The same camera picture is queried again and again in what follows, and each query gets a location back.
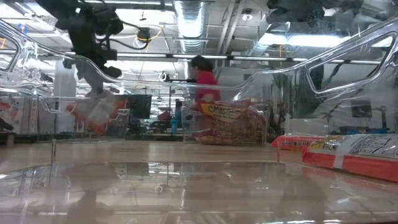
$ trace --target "chip bag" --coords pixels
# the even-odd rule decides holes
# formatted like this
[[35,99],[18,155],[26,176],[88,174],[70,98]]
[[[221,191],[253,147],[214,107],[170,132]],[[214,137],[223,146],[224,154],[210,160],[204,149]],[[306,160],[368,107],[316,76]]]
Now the chip bag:
[[271,146],[292,151],[305,151],[312,142],[326,139],[326,136],[279,136],[271,143]]
[[237,145],[242,144],[242,141],[244,140],[242,137],[239,137],[233,133],[214,129],[193,133],[192,137],[202,144],[216,145]]
[[67,110],[76,120],[84,120],[97,134],[103,134],[105,124],[118,112],[125,108],[126,100],[120,100],[110,92],[105,92],[102,98],[85,98],[67,105]]
[[250,100],[197,101],[202,114],[201,126],[206,129],[229,131],[234,134],[250,134],[253,128],[264,126],[264,115],[250,106]]

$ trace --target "ceiling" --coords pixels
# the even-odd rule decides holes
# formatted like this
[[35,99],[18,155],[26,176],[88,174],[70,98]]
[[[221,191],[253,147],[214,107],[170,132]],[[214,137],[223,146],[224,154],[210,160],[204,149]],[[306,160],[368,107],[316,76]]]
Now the ceiling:
[[[96,5],[102,4],[99,1],[87,2]],[[290,19],[283,19],[283,16],[277,17],[277,20],[284,21],[282,23],[268,23],[268,21],[275,20],[275,14],[278,11],[278,9],[269,9],[268,1],[206,0],[202,2],[206,5],[204,11],[205,30],[203,35],[197,38],[204,43],[204,49],[202,52],[184,52],[182,42],[186,38],[179,35],[181,30],[178,29],[177,16],[173,8],[174,2],[171,0],[165,1],[166,10],[164,11],[148,10],[157,6],[159,1],[107,0],[105,2],[117,7],[116,12],[123,21],[150,28],[152,40],[146,49],[131,50],[113,42],[111,47],[119,53],[232,54],[310,58],[324,52],[325,49],[338,45],[349,36],[395,15],[395,1],[393,0],[359,0],[362,3],[359,8],[344,5],[344,2],[353,1],[330,0],[324,1],[322,7],[325,16],[314,28],[310,27],[308,22],[294,21],[292,16]],[[286,7],[289,12],[305,11],[307,7],[303,4],[303,2],[307,2],[306,0],[294,1],[296,4],[291,6],[286,5],[289,5],[292,1],[280,0],[277,2],[279,7]],[[38,43],[63,52],[71,51],[72,44],[67,32],[54,28],[57,20],[34,0],[5,1],[0,3],[0,10],[2,12],[1,19],[26,33]],[[245,21],[243,19],[244,12],[248,12],[252,19]],[[280,25],[286,25],[286,22],[289,23],[289,30],[283,31],[283,26]],[[223,33],[224,26],[228,28],[225,33]],[[134,45],[137,44],[136,34],[136,28],[124,26],[124,30],[113,38],[127,45]],[[322,41],[325,36],[331,38],[331,40]],[[6,42],[2,49],[13,49],[13,46]],[[376,59],[369,58],[371,55],[360,55],[362,58],[356,58],[356,60]],[[165,61],[154,59],[146,62],[131,60],[123,57],[117,62],[109,61],[108,65],[120,68],[123,71],[123,78],[131,80],[159,81],[159,74],[162,72],[170,74],[170,77],[173,78],[185,79],[187,77],[187,72],[184,71],[186,60]],[[46,66],[43,65],[42,70],[46,73],[52,73],[51,69],[54,68],[54,65],[51,62],[47,62],[47,64],[49,69],[46,69]],[[248,62],[234,63],[231,66],[242,69],[264,69],[268,68],[269,64]],[[284,66],[286,65],[282,63],[276,65],[276,67]]]

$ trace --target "wooden surface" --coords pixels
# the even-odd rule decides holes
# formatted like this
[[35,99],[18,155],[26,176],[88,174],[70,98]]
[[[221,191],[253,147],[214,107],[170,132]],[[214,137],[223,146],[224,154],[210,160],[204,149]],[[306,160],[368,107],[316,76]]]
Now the wooden surface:
[[[2,148],[0,172],[51,163],[51,143],[19,144]],[[210,146],[183,142],[115,141],[94,143],[57,141],[57,163],[274,161],[276,152],[264,146]],[[300,162],[301,153],[282,152],[281,160]]]

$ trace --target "wall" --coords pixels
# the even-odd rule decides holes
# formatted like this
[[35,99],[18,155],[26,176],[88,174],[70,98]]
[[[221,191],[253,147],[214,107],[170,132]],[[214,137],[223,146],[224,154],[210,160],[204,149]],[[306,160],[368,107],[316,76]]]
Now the wall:
[[[325,65],[325,77],[332,73],[336,65]],[[343,65],[333,81],[328,87],[344,85],[360,78],[364,78],[369,74],[375,66],[373,65]],[[383,76],[386,78],[392,75],[392,72],[386,72]],[[395,124],[395,107],[397,99],[397,89],[394,88],[394,82],[387,80],[376,80],[363,88],[361,93],[356,94],[356,91],[344,94],[336,99],[326,100],[314,112],[315,114],[322,114],[329,112],[339,102],[342,102],[337,109],[332,112],[332,118],[329,122],[329,131],[337,131],[340,126],[368,126],[370,128],[381,128],[382,118],[381,112],[374,110],[385,106],[387,127],[391,131],[396,130]],[[351,100],[369,100],[372,107],[372,118],[353,118],[351,112]]]
[[[327,64],[324,66],[324,77],[326,80],[336,64]],[[342,65],[338,73],[333,77],[331,83],[327,86],[334,87],[347,84],[359,79],[366,77],[373,69],[374,65]],[[236,86],[244,82],[244,74],[256,73],[261,71],[259,69],[248,69],[244,70],[242,68],[235,67],[223,67],[221,69],[221,75],[218,79],[218,83],[221,86]],[[381,106],[385,106],[387,127],[390,131],[397,131],[396,128],[396,107],[398,104],[398,89],[394,88],[394,82],[391,78],[392,71],[386,72],[381,80],[372,82],[370,85],[366,85],[363,91],[357,95],[355,92],[350,92],[341,95],[336,98],[328,97],[328,99],[322,103],[313,113],[314,117],[322,118],[325,113],[328,113],[335,107],[338,103],[342,102],[337,109],[332,112],[332,119],[328,124],[328,131],[338,131],[340,126],[368,126],[370,128],[381,128],[382,127],[382,117],[381,112],[378,110],[372,110],[372,118],[353,118],[351,112],[351,100],[369,100],[371,103],[371,108],[376,109]],[[270,100],[274,102],[279,101],[281,98],[280,90],[273,85],[273,78],[263,78],[261,75],[255,77],[253,86],[258,86],[258,83],[263,85],[272,85],[272,96]],[[238,91],[222,91],[221,97],[223,100],[232,99]]]

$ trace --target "ceiling duct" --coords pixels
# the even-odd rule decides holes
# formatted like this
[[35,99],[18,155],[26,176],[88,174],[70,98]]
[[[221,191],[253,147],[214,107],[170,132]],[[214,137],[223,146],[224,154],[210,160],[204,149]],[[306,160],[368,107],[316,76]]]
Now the ceiling duct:
[[[205,43],[200,39],[205,33],[206,3],[200,1],[175,1],[178,35],[185,54],[202,54]],[[189,78],[188,63],[185,63],[185,78]]]

